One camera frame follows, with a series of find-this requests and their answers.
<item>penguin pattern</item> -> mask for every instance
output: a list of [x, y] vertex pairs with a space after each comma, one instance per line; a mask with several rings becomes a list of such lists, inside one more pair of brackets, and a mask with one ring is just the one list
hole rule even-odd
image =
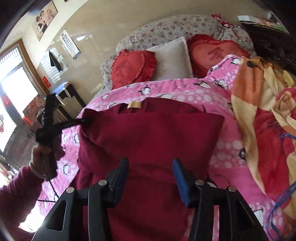
[[228, 88], [228, 85], [226, 84], [225, 80], [224, 79], [221, 79], [221, 80], [215, 80], [214, 81], [215, 84], [220, 87], [220, 88]]
[[165, 99], [172, 99], [173, 98], [173, 94], [163, 94], [158, 96], [157, 98], [165, 98]]
[[69, 173], [69, 169], [70, 169], [70, 165], [69, 165], [69, 164], [65, 164], [65, 165], [63, 166], [63, 173], [64, 173], [65, 175], [68, 175], [68, 173]]
[[79, 143], [79, 135], [78, 135], [78, 133], [76, 133], [76, 134], [74, 135], [74, 142], [75, 142], [76, 144]]
[[261, 226], [264, 228], [264, 215], [263, 215], [263, 209], [255, 210], [253, 211], [255, 214], [256, 218], [258, 219], [259, 223]]
[[108, 96], [109, 96], [109, 94], [105, 94], [105, 95], [103, 95], [101, 98], [102, 98], [102, 100], [105, 100], [105, 99], [108, 98]]
[[109, 105], [108, 109], [110, 109], [110, 108], [112, 108], [113, 106], [116, 106], [116, 105], [118, 105], [118, 103], [111, 104], [111, 105]]
[[151, 89], [148, 86], [146, 86], [138, 92], [140, 92], [142, 95], [148, 95], [150, 93], [150, 91], [151, 91]]
[[239, 64], [240, 63], [240, 59], [239, 58], [233, 58], [230, 63], [232, 63], [232, 64]]
[[243, 159], [244, 161], [246, 161], [246, 150], [245, 150], [245, 148], [243, 148], [243, 149], [240, 150], [239, 157], [241, 159]]
[[129, 87], [132, 87], [132, 86], [134, 86], [136, 84], [138, 84], [138, 83], [129, 84], [129, 85], [126, 85], [126, 87], [129, 88]]
[[206, 89], [210, 89], [211, 88], [211, 86], [208, 83], [204, 82], [204, 81], [200, 81], [200, 82], [193, 83], [193, 84], [194, 85], [198, 85], [198, 86], [203, 87], [203, 88], [206, 88]]
[[228, 102], [227, 105], [228, 105], [228, 107], [233, 111], [232, 103], [231, 103], [231, 102]]

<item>orange blanket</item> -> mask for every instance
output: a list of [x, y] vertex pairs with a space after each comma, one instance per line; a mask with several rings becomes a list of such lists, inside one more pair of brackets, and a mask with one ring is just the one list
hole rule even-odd
[[[275, 202], [296, 181], [296, 89], [291, 76], [262, 58], [243, 57], [231, 102], [245, 158], [259, 188]], [[281, 208], [296, 219], [296, 193]]]

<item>dark red cushion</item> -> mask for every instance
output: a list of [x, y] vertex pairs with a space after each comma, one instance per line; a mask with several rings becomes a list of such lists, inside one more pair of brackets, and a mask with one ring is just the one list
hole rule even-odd
[[123, 50], [112, 65], [113, 89], [149, 81], [156, 68], [155, 53], [146, 50]]
[[187, 40], [192, 71], [195, 77], [206, 77], [209, 69], [228, 54], [250, 57], [250, 54], [231, 40], [218, 41], [205, 34], [196, 34]]
[[[180, 240], [192, 210], [181, 201], [172, 161], [179, 157], [204, 179], [224, 117], [163, 98], [146, 98], [141, 109], [127, 106], [84, 111], [83, 117], [93, 121], [81, 126], [79, 172], [71, 186], [90, 187], [127, 157], [130, 171], [121, 201], [108, 209], [113, 239]], [[83, 214], [87, 233], [87, 210]]]

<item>poster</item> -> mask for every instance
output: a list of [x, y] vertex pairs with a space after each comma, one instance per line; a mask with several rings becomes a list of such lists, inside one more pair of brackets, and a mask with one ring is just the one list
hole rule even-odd
[[76, 59], [81, 54], [80, 50], [65, 29], [59, 38], [73, 59]]
[[39, 41], [56, 15], [57, 9], [53, 1], [51, 1], [35, 17], [33, 29]]

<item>metal screw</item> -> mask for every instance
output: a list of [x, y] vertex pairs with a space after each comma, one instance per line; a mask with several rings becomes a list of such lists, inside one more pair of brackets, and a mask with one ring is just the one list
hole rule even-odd
[[236, 192], [237, 189], [234, 186], [229, 186], [228, 190], [231, 191], [231, 192]]
[[100, 180], [99, 181], [99, 185], [100, 186], [105, 186], [107, 184], [107, 181], [106, 180]]
[[67, 193], [72, 193], [72, 192], [74, 192], [74, 188], [73, 187], [69, 187], [69, 188], [67, 188], [66, 192]]
[[204, 181], [199, 179], [195, 181], [195, 184], [198, 186], [202, 186], [204, 184]]

